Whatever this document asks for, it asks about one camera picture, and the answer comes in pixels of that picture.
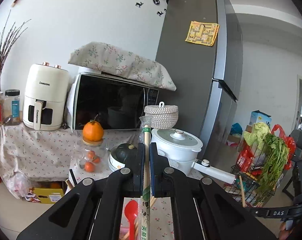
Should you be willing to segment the person's right hand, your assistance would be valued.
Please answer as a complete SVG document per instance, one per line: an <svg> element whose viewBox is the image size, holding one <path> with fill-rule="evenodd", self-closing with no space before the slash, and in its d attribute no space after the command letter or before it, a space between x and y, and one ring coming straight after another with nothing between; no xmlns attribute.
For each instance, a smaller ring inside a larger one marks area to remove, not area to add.
<svg viewBox="0 0 302 240"><path fill-rule="evenodd" d="M287 237L290 235L291 230L286 229L286 223L282 222L282 224L279 227L279 234L278 234L278 239L279 240L286 240Z"/></svg>

